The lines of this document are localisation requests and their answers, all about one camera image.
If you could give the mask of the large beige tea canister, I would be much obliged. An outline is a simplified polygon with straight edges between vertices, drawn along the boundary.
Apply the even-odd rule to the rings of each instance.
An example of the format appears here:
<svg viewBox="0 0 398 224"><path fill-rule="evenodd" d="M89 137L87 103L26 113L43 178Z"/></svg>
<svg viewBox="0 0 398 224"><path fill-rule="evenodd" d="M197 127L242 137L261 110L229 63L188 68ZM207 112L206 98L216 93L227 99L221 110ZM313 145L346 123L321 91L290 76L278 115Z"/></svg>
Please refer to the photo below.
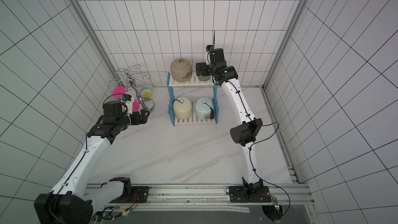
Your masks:
<svg viewBox="0 0 398 224"><path fill-rule="evenodd" d="M185 83L192 77L192 64L185 58L175 59L170 69L172 78L179 83Z"/></svg>

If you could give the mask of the cream tea canister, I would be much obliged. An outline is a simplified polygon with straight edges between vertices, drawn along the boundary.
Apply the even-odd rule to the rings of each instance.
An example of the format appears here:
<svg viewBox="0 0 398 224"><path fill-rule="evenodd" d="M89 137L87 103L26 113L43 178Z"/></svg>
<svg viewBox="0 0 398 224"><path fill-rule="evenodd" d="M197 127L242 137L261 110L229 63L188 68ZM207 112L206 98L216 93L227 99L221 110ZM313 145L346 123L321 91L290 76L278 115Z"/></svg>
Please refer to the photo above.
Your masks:
<svg viewBox="0 0 398 224"><path fill-rule="evenodd" d="M178 97L173 101L173 112L177 119L189 119L193 113L192 102L186 97Z"/></svg>

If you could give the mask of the light blue tea canister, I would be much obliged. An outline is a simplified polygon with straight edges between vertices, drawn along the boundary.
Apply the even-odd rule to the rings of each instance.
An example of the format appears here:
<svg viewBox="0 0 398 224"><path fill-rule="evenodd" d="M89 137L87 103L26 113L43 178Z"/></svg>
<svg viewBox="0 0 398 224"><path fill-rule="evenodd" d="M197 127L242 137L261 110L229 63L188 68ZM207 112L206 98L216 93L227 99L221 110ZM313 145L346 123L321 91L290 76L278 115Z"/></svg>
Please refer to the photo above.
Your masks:
<svg viewBox="0 0 398 224"><path fill-rule="evenodd" d="M206 97L200 98L195 104L196 116L201 120L214 119L214 107L212 100Z"/></svg>

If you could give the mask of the green tea canister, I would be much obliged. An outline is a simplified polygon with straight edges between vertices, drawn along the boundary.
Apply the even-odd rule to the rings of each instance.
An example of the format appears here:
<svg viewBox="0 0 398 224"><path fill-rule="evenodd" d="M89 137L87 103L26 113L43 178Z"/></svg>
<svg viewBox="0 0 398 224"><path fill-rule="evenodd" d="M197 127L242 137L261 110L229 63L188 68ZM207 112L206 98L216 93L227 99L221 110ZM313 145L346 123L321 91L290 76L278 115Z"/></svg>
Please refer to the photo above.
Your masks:
<svg viewBox="0 0 398 224"><path fill-rule="evenodd" d="M198 76L198 80L201 81L201 82L207 82L207 81L210 80L210 76L202 76L202 75L200 75L200 76Z"/></svg>

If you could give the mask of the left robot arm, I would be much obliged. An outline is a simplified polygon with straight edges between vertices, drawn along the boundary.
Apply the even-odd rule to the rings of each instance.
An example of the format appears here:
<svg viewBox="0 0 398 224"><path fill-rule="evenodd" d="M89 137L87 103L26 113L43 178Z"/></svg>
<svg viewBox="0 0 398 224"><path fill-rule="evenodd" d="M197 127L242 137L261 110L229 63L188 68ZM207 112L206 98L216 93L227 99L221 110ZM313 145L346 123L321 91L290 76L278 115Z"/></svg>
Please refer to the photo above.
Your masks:
<svg viewBox="0 0 398 224"><path fill-rule="evenodd" d="M103 104L103 114L86 134L85 144L60 181L35 202L42 224L88 224L94 215L109 203L138 202L139 196L127 177L114 177L96 193L86 195L87 184L103 154L118 134L131 125L145 124L152 108L132 110L131 101L109 101Z"/></svg>

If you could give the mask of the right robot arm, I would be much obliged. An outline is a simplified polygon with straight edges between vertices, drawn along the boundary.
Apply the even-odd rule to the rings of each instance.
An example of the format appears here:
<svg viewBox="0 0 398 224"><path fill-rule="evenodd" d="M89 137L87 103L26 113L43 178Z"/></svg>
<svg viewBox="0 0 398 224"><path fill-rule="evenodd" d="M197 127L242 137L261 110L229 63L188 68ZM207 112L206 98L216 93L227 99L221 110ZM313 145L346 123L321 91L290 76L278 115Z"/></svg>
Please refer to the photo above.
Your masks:
<svg viewBox="0 0 398 224"><path fill-rule="evenodd" d="M243 151L243 161L247 166L247 173L242 177L243 191L246 197L250 198L259 194L263 188L263 180L255 169L253 151L253 145L263 122L249 107L243 95L238 73L233 66L227 65L223 49L208 45L206 51L207 61L197 63L195 69L198 76L210 76L213 83L223 89L231 103L237 126L230 130L230 135Z"/></svg>

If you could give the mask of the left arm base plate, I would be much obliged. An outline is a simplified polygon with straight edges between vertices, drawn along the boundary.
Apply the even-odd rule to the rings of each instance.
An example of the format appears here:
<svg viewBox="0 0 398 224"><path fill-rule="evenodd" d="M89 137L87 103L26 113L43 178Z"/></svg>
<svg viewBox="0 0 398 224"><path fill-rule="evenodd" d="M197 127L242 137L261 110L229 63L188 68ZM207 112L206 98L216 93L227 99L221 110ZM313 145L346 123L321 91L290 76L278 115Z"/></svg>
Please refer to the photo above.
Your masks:
<svg viewBox="0 0 398 224"><path fill-rule="evenodd" d="M132 186L127 190L125 203L146 203L149 195L148 186Z"/></svg>

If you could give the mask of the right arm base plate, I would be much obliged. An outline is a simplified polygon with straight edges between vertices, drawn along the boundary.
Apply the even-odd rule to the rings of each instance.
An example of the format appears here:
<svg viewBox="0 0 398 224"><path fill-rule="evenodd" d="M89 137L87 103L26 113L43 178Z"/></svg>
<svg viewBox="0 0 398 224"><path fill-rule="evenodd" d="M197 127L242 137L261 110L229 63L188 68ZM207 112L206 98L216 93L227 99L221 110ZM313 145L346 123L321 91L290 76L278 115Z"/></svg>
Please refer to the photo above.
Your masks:
<svg viewBox="0 0 398 224"><path fill-rule="evenodd" d="M263 186L254 192L249 192L243 186L229 186L226 189L231 203L271 203L269 188Z"/></svg>

